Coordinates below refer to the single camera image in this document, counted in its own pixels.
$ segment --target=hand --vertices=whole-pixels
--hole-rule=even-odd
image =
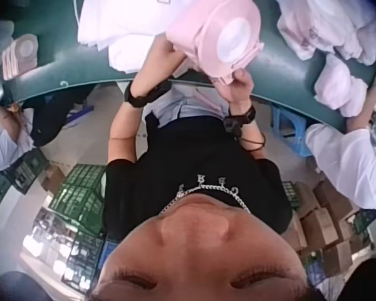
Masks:
[[[214,82],[213,85],[220,96],[230,104],[230,111],[233,115],[245,114],[252,105],[249,96],[254,87],[251,75],[245,70],[236,70],[232,76],[234,81],[229,85]]]
[[[167,79],[185,60],[182,51],[175,51],[165,34],[155,37],[142,69],[131,85],[134,97],[145,96],[162,81]]]
[[[9,110],[10,112],[12,112],[12,113],[17,113],[17,112],[19,112],[19,109],[20,109],[21,107],[19,106],[19,104],[18,103],[16,103],[16,102],[14,102],[14,103],[12,103],[11,105],[10,105],[10,107],[7,109],[7,110]]]

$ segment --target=green table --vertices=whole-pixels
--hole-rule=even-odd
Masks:
[[[83,0],[77,0],[80,13]],[[262,15],[261,40],[264,51],[248,66],[255,82],[253,95],[288,107],[337,129],[345,128],[344,118],[313,98],[313,86],[325,65],[325,54],[317,51],[308,61],[301,61],[279,34],[280,16],[274,0],[256,0]],[[34,0],[27,8],[17,8],[6,16],[15,22],[14,37],[33,33],[38,37],[39,67],[10,82],[15,101],[66,87],[111,81],[127,81],[134,74],[120,73],[108,65],[107,51],[78,44],[78,26],[71,0]],[[352,75],[368,84],[376,66],[347,61]],[[177,79],[208,85],[205,76],[190,72]]]

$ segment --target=pink fabric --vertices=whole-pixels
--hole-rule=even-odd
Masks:
[[[368,85],[360,78],[351,77],[350,100],[340,108],[344,117],[359,115],[365,103]]]
[[[340,59],[329,54],[315,84],[316,100],[336,110],[349,101],[350,89],[350,70]]]

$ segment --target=black pants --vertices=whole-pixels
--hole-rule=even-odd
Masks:
[[[33,108],[31,138],[34,146],[41,147],[51,142],[66,124],[67,115],[75,103],[82,103],[94,85],[75,87],[55,93],[46,103],[44,97],[26,100],[23,109]]]

